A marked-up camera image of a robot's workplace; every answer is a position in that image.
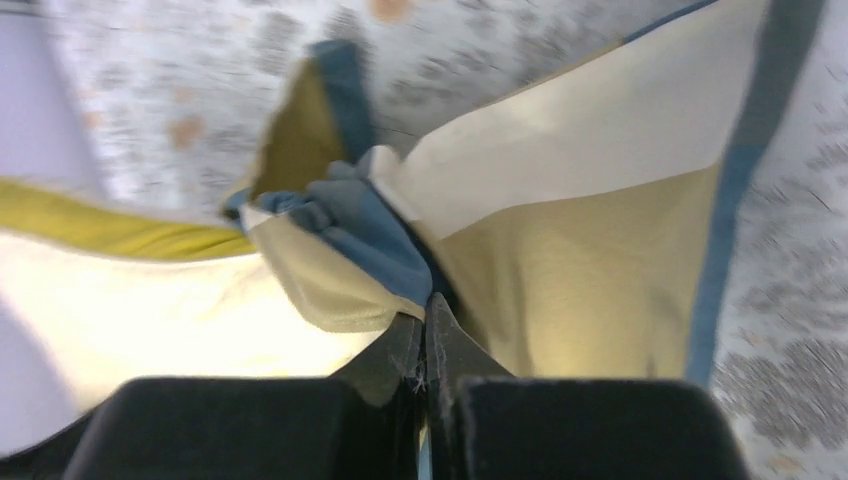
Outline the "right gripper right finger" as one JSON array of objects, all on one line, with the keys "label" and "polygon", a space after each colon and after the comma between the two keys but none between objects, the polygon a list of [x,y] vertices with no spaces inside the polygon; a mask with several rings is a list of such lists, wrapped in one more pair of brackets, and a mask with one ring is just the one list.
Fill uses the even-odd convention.
[{"label": "right gripper right finger", "polygon": [[465,479],[461,382],[472,377],[509,377],[460,326],[443,295],[434,294],[424,326],[429,465],[433,479]]}]

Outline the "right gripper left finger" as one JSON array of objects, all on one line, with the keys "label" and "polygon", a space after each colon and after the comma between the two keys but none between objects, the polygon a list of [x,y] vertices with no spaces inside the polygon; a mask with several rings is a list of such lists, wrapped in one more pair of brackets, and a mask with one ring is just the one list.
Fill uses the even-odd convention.
[{"label": "right gripper left finger", "polygon": [[422,344],[423,323],[399,314],[331,376],[348,388],[335,447],[335,479],[418,477]]}]

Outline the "plaid blue beige pillowcase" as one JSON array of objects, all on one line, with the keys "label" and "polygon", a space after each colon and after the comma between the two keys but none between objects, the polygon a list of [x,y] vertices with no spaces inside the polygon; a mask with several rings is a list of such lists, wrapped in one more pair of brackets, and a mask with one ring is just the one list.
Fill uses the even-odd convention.
[{"label": "plaid blue beige pillowcase", "polygon": [[821,10],[697,3],[405,156],[376,141],[357,46],[317,43],[223,212],[321,329],[443,293],[513,374],[705,385],[741,200]]}]

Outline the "white textured pillow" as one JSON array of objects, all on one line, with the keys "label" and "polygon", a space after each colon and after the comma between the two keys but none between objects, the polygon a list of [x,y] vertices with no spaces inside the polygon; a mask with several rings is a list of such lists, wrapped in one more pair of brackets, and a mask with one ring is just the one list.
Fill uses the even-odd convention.
[{"label": "white textured pillow", "polygon": [[1,182],[3,454],[133,379],[324,376],[380,333],[305,319],[238,231]]}]

